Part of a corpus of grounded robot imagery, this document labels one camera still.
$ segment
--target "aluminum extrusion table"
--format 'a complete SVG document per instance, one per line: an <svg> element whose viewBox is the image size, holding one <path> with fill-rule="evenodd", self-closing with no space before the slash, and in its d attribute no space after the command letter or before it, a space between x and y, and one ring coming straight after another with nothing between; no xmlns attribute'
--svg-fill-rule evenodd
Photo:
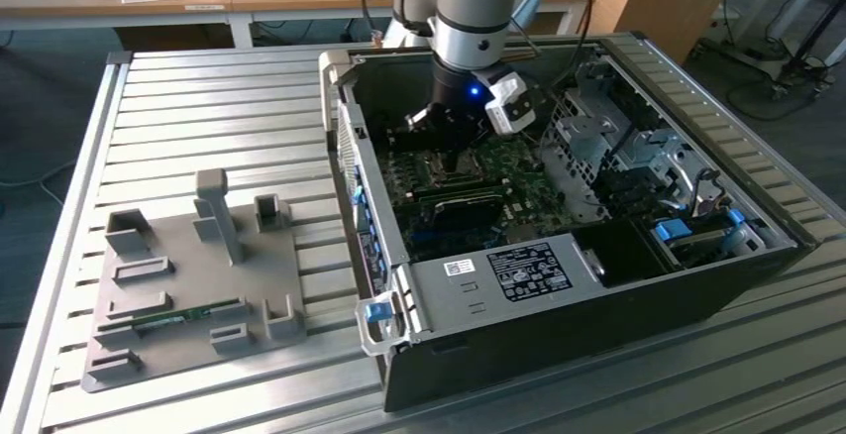
<svg viewBox="0 0 846 434"><path fill-rule="evenodd" d="M331 47L116 55L105 68L0 432L834 432L846 426L843 212L650 46L616 43L823 242L710 320L405 412L380 410L357 345L349 253L320 120ZM96 394L78 387L108 211L192 211L192 176L229 204L292 203L307 342Z"/></svg>

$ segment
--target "rectangular slot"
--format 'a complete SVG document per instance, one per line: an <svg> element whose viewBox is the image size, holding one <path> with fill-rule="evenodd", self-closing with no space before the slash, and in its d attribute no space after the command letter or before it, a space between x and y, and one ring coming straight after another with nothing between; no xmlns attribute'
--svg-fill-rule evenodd
<svg viewBox="0 0 846 434"><path fill-rule="evenodd" d="M173 300L168 292L158 292L136 297L134 300L121 302L124 306L118 306L113 301L109 302L108 305L108 313L105 316L113 320L114 318L133 317L146 315L150 312L168 310L173 305Z"/></svg>
<svg viewBox="0 0 846 434"><path fill-rule="evenodd" d="M240 333L240 329L237 327L233 328L220 328L219 330L213 330L211 332L211 337L212 338L223 338L223 337L228 337L231 335L237 335Z"/></svg>
<svg viewBox="0 0 846 434"><path fill-rule="evenodd" d="M141 280L157 275L173 273L173 265L166 257L145 259L114 267L114 282Z"/></svg>

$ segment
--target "motherboard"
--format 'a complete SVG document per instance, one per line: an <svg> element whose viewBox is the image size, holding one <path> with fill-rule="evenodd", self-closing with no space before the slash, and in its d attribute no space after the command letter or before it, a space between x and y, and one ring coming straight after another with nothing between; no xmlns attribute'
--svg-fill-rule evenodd
<svg viewBox="0 0 846 434"><path fill-rule="evenodd" d="M411 260L560 234L573 225L524 135L491 138L445 170L435 151L384 153L379 167Z"/></svg>

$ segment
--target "blue latch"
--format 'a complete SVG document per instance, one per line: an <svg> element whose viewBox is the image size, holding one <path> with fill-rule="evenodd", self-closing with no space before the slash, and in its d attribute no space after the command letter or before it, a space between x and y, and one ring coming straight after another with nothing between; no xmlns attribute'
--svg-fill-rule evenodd
<svg viewBox="0 0 846 434"><path fill-rule="evenodd" d="M734 225L738 226L742 222L746 221L746 216L743 216L743 213L740 212L739 209L730 209L728 219L731 219L731 222L734 223Z"/></svg>
<svg viewBox="0 0 846 434"><path fill-rule="evenodd" d="M364 187L359 185L355 187L355 191L352 192L352 204L363 204L365 201Z"/></svg>
<svg viewBox="0 0 846 434"><path fill-rule="evenodd" d="M692 231L690 231L690 228L680 219L670 219L658 223L655 233L658 233L660 241L668 241L670 239L690 236Z"/></svg>
<svg viewBox="0 0 846 434"><path fill-rule="evenodd" d="M367 323L389 320L393 316L389 302L373 302L364 307L364 320Z"/></svg>

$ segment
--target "floor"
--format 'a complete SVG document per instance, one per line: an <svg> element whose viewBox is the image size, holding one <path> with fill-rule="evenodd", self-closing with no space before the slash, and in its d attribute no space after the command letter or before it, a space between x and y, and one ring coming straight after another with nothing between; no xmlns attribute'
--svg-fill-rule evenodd
<svg viewBox="0 0 846 434"><path fill-rule="evenodd" d="M766 22L783 0L774 0L762 15ZM752 0L728 0L744 10ZM800 38L826 3L814 2L796 20L787 37ZM345 20L268 24L260 29L257 43L316 44L339 40ZM351 35L365 35L356 20ZM815 53L826 55L846 36L846 17L840 14L823 36ZM5 40L0 34L0 43ZM72 161L81 135L105 56L121 45L110 30L61 30L18 32L10 45L0 49L0 181L26 180ZM711 93L724 99L735 86L759 79L750 69L715 53L706 53L686 64L688 72ZM842 77L843 69L832 74ZM840 84L815 101L802 93L771 102L767 88L752 86L738 92L736 103L751 114L774 115L798 105L806 108L778 122L748 125L775 150L806 174L834 201L846 206L846 146L842 144L840 114L846 92ZM46 185L64 197L70 171L60 172ZM37 185L0 187L0 396L14 362L17 344L44 267L60 206Z"/></svg>

